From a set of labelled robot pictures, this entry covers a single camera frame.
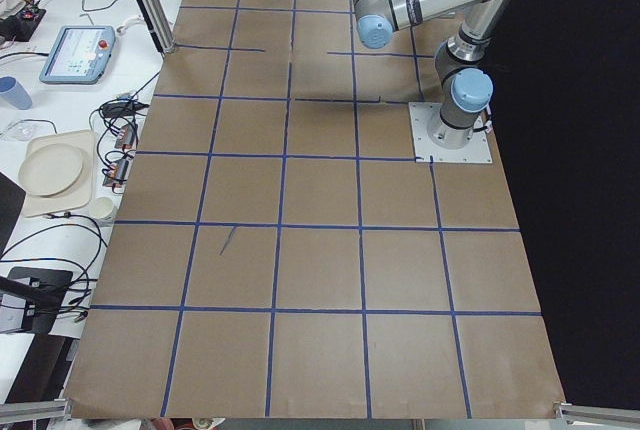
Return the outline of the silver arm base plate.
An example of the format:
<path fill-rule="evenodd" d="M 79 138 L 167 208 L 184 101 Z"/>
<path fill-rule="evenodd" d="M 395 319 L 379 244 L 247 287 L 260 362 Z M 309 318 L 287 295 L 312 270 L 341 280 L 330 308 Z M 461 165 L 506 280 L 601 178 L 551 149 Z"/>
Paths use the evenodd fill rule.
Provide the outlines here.
<path fill-rule="evenodd" d="M 408 105 L 414 160 L 421 163 L 491 164 L 493 162 L 482 115 L 467 129 L 454 129 L 441 119 L 441 103 Z"/>

